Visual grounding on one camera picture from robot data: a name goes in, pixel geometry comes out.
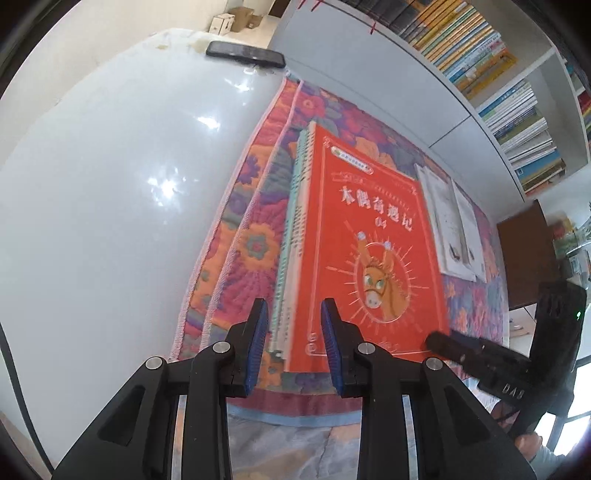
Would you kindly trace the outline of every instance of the white wall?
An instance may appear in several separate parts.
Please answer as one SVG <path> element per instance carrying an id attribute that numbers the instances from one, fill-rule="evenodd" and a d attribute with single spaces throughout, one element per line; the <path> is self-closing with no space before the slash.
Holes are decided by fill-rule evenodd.
<path id="1" fill-rule="evenodd" d="M 267 15 L 275 0 L 244 0 L 243 5 L 252 8 L 255 15 Z"/>
<path id="2" fill-rule="evenodd" d="M 542 193 L 539 200 L 549 223 L 566 215 L 575 226 L 581 226 L 591 215 L 591 165 Z"/>
<path id="3" fill-rule="evenodd" d="M 0 99 L 0 167 L 31 124 L 99 65 L 167 28 L 206 31 L 225 7 L 226 0 L 82 0 L 35 47 Z"/>

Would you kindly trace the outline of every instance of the black phone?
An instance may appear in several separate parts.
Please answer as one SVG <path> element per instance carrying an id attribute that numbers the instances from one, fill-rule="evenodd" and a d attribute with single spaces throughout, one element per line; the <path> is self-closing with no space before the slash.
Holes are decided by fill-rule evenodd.
<path id="1" fill-rule="evenodd" d="M 240 63 L 254 63 L 261 67 L 273 67 L 276 69 L 285 68 L 285 57 L 278 51 L 250 47 L 238 43 L 218 40 L 212 41 L 208 45 L 205 55 L 231 59 Z"/>

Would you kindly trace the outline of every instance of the gray sleeve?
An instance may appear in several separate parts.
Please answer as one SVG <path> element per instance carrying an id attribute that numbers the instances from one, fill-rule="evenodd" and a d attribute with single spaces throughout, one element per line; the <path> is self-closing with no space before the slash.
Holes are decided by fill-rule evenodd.
<path id="1" fill-rule="evenodd" d="M 542 445 L 530 465 L 538 480 L 546 480 L 562 462 L 564 462 L 564 455 L 555 455 Z"/>

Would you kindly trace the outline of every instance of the floral blanket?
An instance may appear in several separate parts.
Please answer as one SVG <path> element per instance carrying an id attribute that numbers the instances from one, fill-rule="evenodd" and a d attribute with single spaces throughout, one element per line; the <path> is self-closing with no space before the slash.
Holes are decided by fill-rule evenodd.
<path id="1" fill-rule="evenodd" d="M 261 121 L 231 193 L 197 262 L 171 357 L 186 359 L 224 339 L 263 297 L 272 308 L 277 265 L 299 133 L 311 120 L 376 161 L 417 177 L 415 165 L 446 174 L 419 148 L 354 104 L 308 82 L 286 78 Z M 495 255 L 495 226 L 475 206 L 485 254 L 487 282 L 442 275 L 450 327 L 502 342 L 508 306 Z M 301 426 L 357 423 L 359 399 L 335 395 L 329 374 L 283 371 L 265 352 L 257 388 L 229 409 L 244 419 Z"/>

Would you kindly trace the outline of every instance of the red book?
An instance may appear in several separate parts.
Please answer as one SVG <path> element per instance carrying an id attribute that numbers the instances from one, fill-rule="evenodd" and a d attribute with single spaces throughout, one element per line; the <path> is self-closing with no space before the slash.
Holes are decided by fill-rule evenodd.
<path id="1" fill-rule="evenodd" d="M 449 331 L 433 233 L 419 183 L 310 124 L 307 214 L 286 371 L 327 372 L 320 303 L 395 356 L 422 361 Z"/>

